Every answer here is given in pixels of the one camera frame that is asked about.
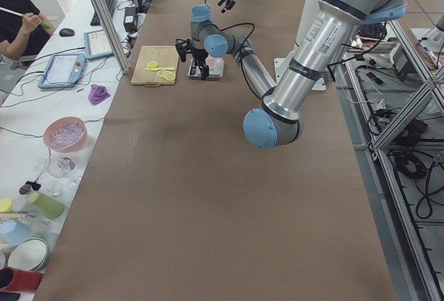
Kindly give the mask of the purple cloth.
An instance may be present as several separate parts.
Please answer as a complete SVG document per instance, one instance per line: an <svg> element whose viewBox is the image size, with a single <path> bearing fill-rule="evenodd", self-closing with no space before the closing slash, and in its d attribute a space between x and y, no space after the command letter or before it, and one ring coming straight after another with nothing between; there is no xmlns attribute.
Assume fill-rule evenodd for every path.
<svg viewBox="0 0 444 301"><path fill-rule="evenodd" d="M88 100L92 105L98 105L104 102L105 99L109 98L110 94L108 90L103 85L92 84L89 91Z"/></svg>

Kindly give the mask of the seated person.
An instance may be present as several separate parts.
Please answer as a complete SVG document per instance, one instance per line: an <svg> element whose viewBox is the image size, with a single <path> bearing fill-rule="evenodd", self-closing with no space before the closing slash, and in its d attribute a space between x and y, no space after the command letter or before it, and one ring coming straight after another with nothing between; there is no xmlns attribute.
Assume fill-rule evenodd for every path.
<svg viewBox="0 0 444 301"><path fill-rule="evenodd" d="M1 0L1 7L17 13L1 11L1 55L37 55L55 32L52 23L31 0Z"/></svg>

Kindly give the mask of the green cup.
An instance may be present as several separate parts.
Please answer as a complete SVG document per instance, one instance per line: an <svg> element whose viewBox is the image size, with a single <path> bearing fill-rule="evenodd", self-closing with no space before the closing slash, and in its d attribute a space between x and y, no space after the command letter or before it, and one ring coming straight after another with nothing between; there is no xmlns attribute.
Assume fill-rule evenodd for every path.
<svg viewBox="0 0 444 301"><path fill-rule="evenodd" d="M61 217L65 211L65 206L61 202L39 191L29 193L26 203L50 220Z"/></svg>

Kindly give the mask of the black computer mouse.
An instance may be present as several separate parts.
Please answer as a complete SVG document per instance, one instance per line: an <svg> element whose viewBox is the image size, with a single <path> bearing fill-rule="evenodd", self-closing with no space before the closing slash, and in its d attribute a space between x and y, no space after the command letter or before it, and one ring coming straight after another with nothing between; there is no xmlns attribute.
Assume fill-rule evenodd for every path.
<svg viewBox="0 0 444 301"><path fill-rule="evenodd" d="M72 37L75 35L75 31L71 28L62 28L58 33L60 37Z"/></svg>

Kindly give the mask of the yellow plastic knife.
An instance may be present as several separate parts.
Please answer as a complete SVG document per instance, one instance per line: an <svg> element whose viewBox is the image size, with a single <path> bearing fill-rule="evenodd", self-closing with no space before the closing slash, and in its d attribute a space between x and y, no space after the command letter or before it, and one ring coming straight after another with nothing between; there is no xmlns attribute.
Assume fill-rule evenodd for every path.
<svg viewBox="0 0 444 301"><path fill-rule="evenodd" d="M175 71L175 67L146 67L146 71Z"/></svg>

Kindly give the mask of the wooden cutting board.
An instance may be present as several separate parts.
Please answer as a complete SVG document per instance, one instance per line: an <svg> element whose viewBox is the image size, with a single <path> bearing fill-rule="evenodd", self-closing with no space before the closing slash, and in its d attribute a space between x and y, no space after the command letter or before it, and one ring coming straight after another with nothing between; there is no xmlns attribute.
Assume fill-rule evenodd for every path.
<svg viewBox="0 0 444 301"><path fill-rule="evenodd" d="M146 87L174 85L178 61L174 46L143 46L130 83Z"/></svg>

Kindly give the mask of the pink bowl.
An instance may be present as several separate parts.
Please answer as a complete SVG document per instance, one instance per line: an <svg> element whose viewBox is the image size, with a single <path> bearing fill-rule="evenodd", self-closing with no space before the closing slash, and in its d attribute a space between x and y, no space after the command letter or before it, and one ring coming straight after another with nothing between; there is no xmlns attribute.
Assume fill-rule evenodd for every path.
<svg viewBox="0 0 444 301"><path fill-rule="evenodd" d="M44 144L59 153L79 151L86 139L86 124L78 117L58 119L50 124L43 134Z"/></svg>

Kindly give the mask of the blue teach pendant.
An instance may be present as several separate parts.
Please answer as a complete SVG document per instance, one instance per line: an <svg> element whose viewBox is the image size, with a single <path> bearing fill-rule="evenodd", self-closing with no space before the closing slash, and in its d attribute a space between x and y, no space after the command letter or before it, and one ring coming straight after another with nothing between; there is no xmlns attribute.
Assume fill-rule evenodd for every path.
<svg viewBox="0 0 444 301"><path fill-rule="evenodd" d="M40 89L61 89L75 85L86 66L83 53L57 53L50 57L37 86Z"/></svg>
<svg viewBox="0 0 444 301"><path fill-rule="evenodd" d="M114 55L104 30L86 32L83 37L87 60L93 61Z"/></svg>

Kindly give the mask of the lemon slice toy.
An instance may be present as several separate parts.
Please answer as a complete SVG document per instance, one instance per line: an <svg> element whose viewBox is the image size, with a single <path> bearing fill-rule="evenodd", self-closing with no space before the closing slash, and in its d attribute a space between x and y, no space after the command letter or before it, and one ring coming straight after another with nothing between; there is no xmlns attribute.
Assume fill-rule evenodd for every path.
<svg viewBox="0 0 444 301"><path fill-rule="evenodd" d="M159 70L157 72L158 76L161 76L161 77L163 77L165 75L165 73L168 73L168 71L167 70Z"/></svg>
<svg viewBox="0 0 444 301"><path fill-rule="evenodd" d="M150 61L150 62L147 63L146 68L147 68L147 69L157 69L157 68L158 68L158 65L159 65L159 64L158 64L157 61L152 60L152 61Z"/></svg>
<svg viewBox="0 0 444 301"><path fill-rule="evenodd" d="M168 82L173 82L176 78L176 75L171 72L165 72L163 75L164 79Z"/></svg>

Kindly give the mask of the wine glass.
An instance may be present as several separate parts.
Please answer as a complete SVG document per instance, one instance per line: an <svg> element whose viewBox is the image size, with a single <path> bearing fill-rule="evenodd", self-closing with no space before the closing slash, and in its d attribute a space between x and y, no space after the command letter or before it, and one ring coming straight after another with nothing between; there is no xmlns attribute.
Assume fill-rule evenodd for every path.
<svg viewBox="0 0 444 301"><path fill-rule="evenodd" d="M55 178L68 176L75 168L69 157L50 156L45 162L46 171Z"/></svg>

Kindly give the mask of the light blue cup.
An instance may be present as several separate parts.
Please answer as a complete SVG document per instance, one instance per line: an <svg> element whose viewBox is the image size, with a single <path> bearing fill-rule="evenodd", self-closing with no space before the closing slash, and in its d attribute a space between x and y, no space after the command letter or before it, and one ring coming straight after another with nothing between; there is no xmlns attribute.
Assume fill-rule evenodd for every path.
<svg viewBox="0 0 444 301"><path fill-rule="evenodd" d="M1 223L1 236L11 246L19 246L31 237L31 229L19 221L4 221Z"/></svg>

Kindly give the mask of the silver kitchen scale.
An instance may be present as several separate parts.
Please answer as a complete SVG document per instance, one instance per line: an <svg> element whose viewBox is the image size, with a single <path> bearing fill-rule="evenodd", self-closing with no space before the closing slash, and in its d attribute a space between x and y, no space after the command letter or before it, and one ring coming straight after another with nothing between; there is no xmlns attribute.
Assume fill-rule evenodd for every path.
<svg viewBox="0 0 444 301"><path fill-rule="evenodd" d="M207 79L221 78L223 76L224 65L225 63L223 58L216 58L215 60L212 60L208 65L209 76L207 77ZM190 78L202 78L196 59L191 59L189 61L186 75Z"/></svg>

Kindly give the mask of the red cup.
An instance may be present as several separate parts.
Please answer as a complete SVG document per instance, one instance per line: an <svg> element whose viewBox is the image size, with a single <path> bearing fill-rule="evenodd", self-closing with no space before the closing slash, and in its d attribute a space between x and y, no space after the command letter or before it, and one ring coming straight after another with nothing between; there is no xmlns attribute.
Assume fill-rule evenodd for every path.
<svg viewBox="0 0 444 301"><path fill-rule="evenodd" d="M33 293L38 289L43 274L6 267L1 269L1 291Z"/></svg>

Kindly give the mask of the aluminium frame post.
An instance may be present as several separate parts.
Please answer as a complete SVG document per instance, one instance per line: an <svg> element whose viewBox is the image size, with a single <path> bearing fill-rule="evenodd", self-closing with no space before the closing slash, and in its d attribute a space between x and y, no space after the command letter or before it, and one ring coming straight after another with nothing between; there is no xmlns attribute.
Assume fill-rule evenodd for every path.
<svg viewBox="0 0 444 301"><path fill-rule="evenodd" d="M129 72L130 65L128 63L128 59L123 52L119 36L114 27L112 17L108 7L105 3L105 0L90 0L92 2L93 8L99 16L100 22L102 23L102 27L108 37L108 42L112 48L115 58L119 64L120 70L122 74L126 74Z"/></svg>

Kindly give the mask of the white green bowl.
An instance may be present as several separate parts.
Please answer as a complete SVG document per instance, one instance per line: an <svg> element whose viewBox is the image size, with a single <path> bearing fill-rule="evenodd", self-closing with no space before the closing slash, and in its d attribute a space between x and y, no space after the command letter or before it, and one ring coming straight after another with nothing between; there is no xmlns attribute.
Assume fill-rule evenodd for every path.
<svg viewBox="0 0 444 301"><path fill-rule="evenodd" d="M45 240L29 239L17 246L8 258L8 266L27 271L43 270L49 260L50 251Z"/></svg>

